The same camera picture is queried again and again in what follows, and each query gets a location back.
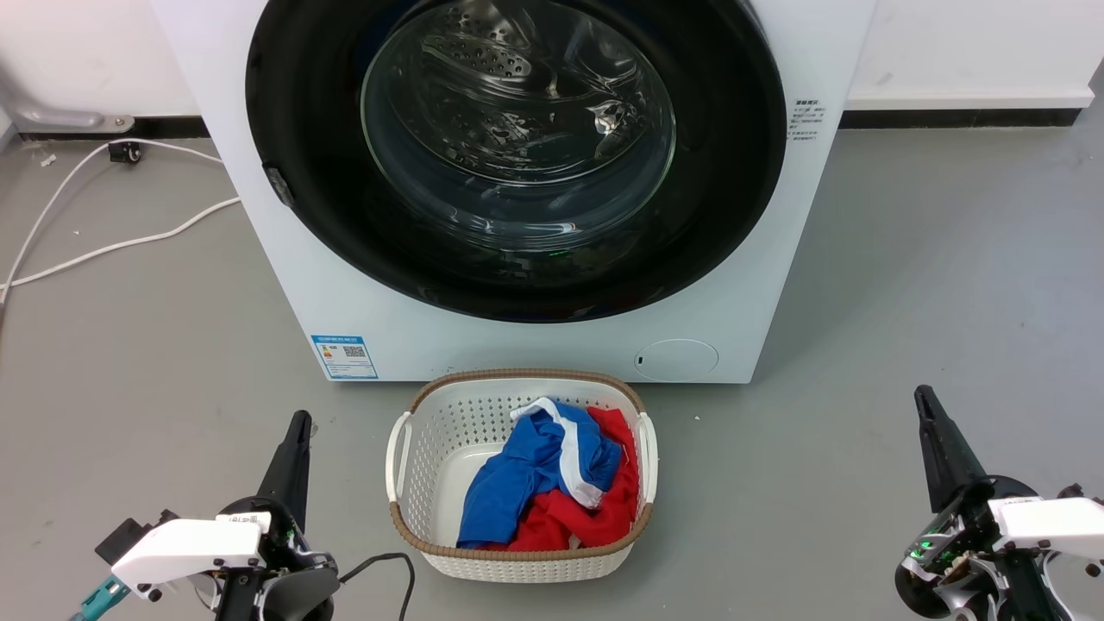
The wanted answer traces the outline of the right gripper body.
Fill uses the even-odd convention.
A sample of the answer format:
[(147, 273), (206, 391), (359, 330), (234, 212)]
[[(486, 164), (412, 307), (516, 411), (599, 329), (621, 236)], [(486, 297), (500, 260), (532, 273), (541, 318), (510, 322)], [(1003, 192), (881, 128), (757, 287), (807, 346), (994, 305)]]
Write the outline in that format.
[(934, 519), (894, 571), (900, 601), (934, 620), (1070, 620), (1050, 577), (1059, 557), (1044, 543), (1001, 543), (996, 512), (1037, 502), (1011, 477), (930, 482)]

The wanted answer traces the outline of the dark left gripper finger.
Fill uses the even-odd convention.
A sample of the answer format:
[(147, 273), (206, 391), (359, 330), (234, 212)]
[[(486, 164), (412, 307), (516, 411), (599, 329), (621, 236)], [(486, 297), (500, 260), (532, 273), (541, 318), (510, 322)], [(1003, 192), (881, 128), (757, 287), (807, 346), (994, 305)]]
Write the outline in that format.
[(306, 528), (312, 429), (312, 415), (308, 411), (295, 411), (280, 444), (284, 463), (280, 497), (299, 528)]
[(275, 453), (273, 453), (268, 469), (266, 469), (265, 475), (263, 480), (261, 480), (261, 487), (257, 495), (259, 495), (261, 498), (280, 502), (288, 511), (287, 504), (285, 504), (284, 499), (280, 497), (284, 485), (284, 463), (280, 444), (277, 445)]

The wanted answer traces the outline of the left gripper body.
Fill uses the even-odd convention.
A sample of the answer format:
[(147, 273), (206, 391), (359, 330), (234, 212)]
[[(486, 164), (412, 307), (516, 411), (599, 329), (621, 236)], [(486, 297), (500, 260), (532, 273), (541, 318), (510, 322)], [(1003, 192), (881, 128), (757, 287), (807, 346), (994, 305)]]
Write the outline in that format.
[(304, 538), (304, 496), (253, 496), (237, 499), (221, 516), (268, 512), (259, 558), (244, 568), (223, 570), (216, 620), (331, 620), (340, 588), (331, 554), (315, 551)]

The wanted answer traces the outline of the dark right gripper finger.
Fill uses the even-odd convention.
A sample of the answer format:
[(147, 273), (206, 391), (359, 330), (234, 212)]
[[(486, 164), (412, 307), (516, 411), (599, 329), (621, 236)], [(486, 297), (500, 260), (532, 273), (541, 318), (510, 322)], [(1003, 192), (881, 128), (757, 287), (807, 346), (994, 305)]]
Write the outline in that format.
[(963, 436), (960, 429), (957, 427), (958, 436), (956, 436), (958, 449), (958, 469), (957, 472), (960, 476), (960, 487), (955, 492), (954, 498), (964, 488), (976, 482), (977, 480), (985, 480), (988, 477), (985, 469), (981, 467), (981, 463), (978, 457), (973, 452), (969, 446), (969, 442)]
[(931, 386), (916, 386), (914, 402), (928, 504), (931, 512), (940, 512), (951, 503), (962, 484), (956, 448), (959, 433)]

